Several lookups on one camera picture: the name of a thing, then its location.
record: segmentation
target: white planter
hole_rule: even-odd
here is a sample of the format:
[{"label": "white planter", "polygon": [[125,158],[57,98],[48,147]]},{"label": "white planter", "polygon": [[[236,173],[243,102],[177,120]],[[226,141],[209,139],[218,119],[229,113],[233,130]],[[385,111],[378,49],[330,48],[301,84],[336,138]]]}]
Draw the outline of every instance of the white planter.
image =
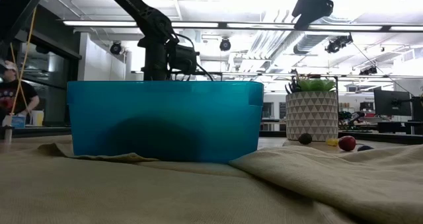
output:
[{"label": "white planter", "polygon": [[286,96],[286,135],[290,140],[308,133],[313,141],[338,138],[335,92],[300,92]]}]

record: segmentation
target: ceiling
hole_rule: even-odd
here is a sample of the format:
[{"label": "ceiling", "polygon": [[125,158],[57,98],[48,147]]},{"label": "ceiling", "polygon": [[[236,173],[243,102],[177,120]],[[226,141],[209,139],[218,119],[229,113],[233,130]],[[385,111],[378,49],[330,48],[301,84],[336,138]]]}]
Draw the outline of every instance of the ceiling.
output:
[{"label": "ceiling", "polygon": [[[291,10],[297,0],[143,1],[159,9],[172,21],[291,22],[294,20],[290,16]],[[132,20],[113,0],[42,0],[40,4],[65,20]],[[351,24],[423,24],[423,4],[421,0],[335,0],[332,16],[317,23],[328,21]],[[139,30],[131,28],[80,30],[86,30],[93,35],[92,38],[102,41],[122,40],[123,45],[126,44],[125,41],[142,38]],[[391,68],[395,58],[398,60],[407,48],[411,50],[420,45],[423,47],[422,34],[353,33],[354,43],[359,49],[349,45],[336,54],[327,54],[325,46],[336,36],[329,35],[320,38],[309,53],[303,56],[295,55],[293,46],[301,39],[299,37],[304,37],[304,33],[299,37],[294,32],[290,34],[256,30],[183,30],[181,33],[190,35],[196,42],[201,60],[208,61],[208,69],[212,71],[220,71],[222,63],[226,63],[229,65],[226,68],[234,71],[233,58],[241,55],[244,57],[241,65],[244,71],[260,69],[265,59],[271,59],[271,66],[265,68],[267,72],[277,69],[278,72],[287,73],[296,68],[302,73],[358,74],[360,68],[367,66],[367,59],[359,49],[369,59],[376,59],[381,67]],[[221,52],[219,49],[219,40],[222,37],[228,37],[231,41],[232,48],[229,52]],[[256,56],[262,60],[260,63],[251,60]]]}]

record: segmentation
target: yellow object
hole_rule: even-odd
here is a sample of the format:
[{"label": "yellow object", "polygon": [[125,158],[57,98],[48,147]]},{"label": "yellow object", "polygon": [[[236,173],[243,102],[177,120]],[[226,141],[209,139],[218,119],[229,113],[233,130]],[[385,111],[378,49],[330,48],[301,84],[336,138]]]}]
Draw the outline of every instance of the yellow object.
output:
[{"label": "yellow object", "polygon": [[330,146],[338,146],[339,139],[327,139],[326,144]]}]

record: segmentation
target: small fruit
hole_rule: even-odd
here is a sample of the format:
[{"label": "small fruit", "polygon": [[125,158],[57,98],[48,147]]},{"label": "small fruit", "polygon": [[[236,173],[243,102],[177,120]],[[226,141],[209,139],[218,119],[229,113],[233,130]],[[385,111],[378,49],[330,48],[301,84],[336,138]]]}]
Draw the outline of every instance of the small fruit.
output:
[{"label": "small fruit", "polygon": [[370,149],[374,149],[374,148],[370,147],[368,145],[362,145],[360,148],[358,148],[357,151],[367,151],[367,150],[370,150]]},{"label": "small fruit", "polygon": [[344,151],[352,151],[356,148],[356,139],[352,136],[341,137],[339,139],[338,146]]},{"label": "small fruit", "polygon": [[312,140],[313,140],[313,138],[308,133],[304,133],[304,134],[300,135],[299,138],[298,138],[298,141],[303,145],[310,144],[312,142]]}]

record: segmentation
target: blue plastic bin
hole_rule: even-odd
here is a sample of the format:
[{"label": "blue plastic bin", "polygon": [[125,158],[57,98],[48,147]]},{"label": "blue plastic bin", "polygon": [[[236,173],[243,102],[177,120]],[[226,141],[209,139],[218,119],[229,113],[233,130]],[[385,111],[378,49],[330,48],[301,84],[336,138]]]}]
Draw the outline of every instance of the blue plastic bin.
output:
[{"label": "blue plastic bin", "polygon": [[76,155],[224,163],[257,150],[263,85],[76,81],[67,102]]}]

